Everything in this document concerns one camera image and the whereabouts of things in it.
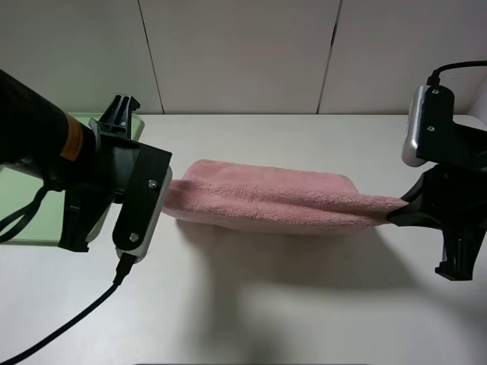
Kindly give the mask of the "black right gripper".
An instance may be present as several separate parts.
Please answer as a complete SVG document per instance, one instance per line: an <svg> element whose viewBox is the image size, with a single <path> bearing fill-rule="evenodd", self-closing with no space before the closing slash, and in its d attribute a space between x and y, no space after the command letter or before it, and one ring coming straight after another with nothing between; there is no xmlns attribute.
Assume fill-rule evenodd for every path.
<svg viewBox="0 0 487 365"><path fill-rule="evenodd" d="M425 94L418 157L431 161L387 215L398 227L444 233L444 258L435 269L451 281L470 281L486 234L486 133L453 121L454 94L430 87Z"/></svg>

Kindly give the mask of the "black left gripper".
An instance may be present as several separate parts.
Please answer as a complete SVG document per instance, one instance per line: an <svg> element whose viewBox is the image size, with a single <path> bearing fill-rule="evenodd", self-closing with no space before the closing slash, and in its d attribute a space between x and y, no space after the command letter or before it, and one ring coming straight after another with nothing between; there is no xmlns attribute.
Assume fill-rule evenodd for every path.
<svg viewBox="0 0 487 365"><path fill-rule="evenodd" d="M132 140L131 118L140 104L129 95L116 95L89 126L48 100L41 105L37 115L50 129L42 162L53 185L65 192L59 247L86 252L100 217L111 204L122 206L130 178L158 175L170 167L172 154Z"/></svg>

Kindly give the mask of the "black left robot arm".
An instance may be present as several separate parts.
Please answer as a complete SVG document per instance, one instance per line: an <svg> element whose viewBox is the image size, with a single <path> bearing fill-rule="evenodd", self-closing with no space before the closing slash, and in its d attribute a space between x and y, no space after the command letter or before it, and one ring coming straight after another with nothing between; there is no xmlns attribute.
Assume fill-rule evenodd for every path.
<svg viewBox="0 0 487 365"><path fill-rule="evenodd" d="M7 73L1 75L1 163L42 180L33 201L1 222L16 237L48 192L63 192L59 246L87 252L88 235L111 204L121 207L112 238L119 254L145 257L172 179L171 153L131 137L138 101L117 95L88 125Z"/></svg>

